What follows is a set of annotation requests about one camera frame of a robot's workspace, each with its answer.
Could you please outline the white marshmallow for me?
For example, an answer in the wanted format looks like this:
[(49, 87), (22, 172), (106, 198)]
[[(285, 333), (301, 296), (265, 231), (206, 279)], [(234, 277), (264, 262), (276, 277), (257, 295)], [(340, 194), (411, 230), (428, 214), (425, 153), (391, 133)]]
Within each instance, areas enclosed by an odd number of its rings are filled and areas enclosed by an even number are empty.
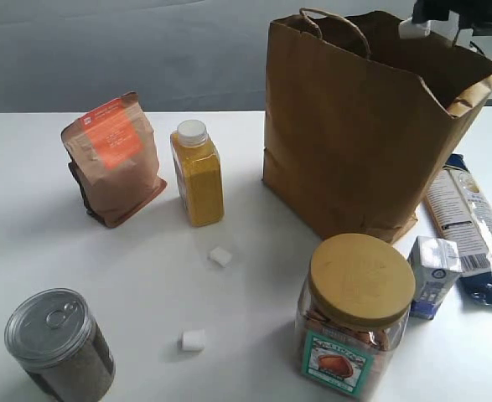
[(422, 39), (431, 33), (431, 22), (414, 23), (412, 18), (403, 20), (398, 25), (400, 39)]

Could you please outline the blue pasta package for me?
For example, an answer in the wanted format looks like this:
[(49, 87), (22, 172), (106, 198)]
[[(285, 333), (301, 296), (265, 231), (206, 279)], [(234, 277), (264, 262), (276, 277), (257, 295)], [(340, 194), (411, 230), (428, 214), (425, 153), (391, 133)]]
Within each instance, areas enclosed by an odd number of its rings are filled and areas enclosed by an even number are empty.
[(492, 208), (463, 155), (448, 158), (425, 202), (440, 237), (457, 244), (461, 287), (474, 302), (492, 306)]

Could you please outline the white marshmallow front table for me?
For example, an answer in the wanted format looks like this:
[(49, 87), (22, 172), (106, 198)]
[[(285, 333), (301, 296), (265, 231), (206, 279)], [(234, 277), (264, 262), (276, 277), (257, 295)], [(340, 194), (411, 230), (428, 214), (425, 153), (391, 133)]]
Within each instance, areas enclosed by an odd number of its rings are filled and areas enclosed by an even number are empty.
[(184, 352), (199, 353), (205, 349), (205, 345), (204, 329), (183, 331), (179, 337), (179, 347)]

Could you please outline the clear can metal lid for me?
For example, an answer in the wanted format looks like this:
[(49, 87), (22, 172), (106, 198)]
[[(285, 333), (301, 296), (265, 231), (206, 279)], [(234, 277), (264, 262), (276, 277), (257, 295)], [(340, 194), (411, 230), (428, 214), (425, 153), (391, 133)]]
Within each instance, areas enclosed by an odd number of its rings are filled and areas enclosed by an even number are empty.
[(8, 319), (4, 343), (26, 374), (55, 401), (99, 401), (116, 365), (85, 298), (53, 288), (21, 303)]

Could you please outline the large brown paper bag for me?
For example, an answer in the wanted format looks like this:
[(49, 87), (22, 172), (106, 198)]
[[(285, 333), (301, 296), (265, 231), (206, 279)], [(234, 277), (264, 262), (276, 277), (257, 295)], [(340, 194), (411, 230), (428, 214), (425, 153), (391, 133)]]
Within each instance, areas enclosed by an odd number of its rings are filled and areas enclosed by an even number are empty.
[(384, 11), (268, 29), (264, 183), (319, 237), (391, 243), (492, 93), (492, 60)]

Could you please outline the brown pouch orange label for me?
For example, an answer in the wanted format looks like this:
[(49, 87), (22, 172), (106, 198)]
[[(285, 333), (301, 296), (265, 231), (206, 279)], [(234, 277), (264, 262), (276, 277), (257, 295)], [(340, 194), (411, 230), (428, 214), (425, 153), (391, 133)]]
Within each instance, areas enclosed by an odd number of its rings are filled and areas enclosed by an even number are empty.
[(135, 92), (85, 113), (60, 138), (87, 213), (107, 228), (130, 219), (167, 187), (158, 175), (153, 127)]

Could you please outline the yellow juice bottle white cap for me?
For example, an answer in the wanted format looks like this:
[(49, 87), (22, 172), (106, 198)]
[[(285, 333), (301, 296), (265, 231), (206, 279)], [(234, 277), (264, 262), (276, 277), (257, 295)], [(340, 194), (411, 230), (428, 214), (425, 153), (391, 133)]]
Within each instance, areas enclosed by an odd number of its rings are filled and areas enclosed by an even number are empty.
[(199, 120), (181, 122), (170, 136), (179, 195), (194, 227), (222, 220), (225, 209), (220, 155), (206, 125)]

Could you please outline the small blue white carton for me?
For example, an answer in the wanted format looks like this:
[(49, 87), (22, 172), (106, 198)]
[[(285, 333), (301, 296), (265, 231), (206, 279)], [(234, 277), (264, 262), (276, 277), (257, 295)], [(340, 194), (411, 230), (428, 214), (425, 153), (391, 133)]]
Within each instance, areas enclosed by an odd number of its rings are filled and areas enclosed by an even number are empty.
[(407, 262), (416, 280), (410, 315), (432, 320), (462, 273), (457, 244), (450, 240), (418, 236)]

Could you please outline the clear jar yellow lid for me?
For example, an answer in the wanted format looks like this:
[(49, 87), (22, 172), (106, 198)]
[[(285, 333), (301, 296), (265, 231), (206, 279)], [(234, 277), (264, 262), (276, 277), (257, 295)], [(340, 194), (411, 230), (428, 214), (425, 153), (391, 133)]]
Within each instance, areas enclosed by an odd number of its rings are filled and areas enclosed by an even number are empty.
[(383, 240), (338, 234), (313, 252), (298, 298), (300, 373), (357, 401), (372, 399), (404, 335), (416, 281)]

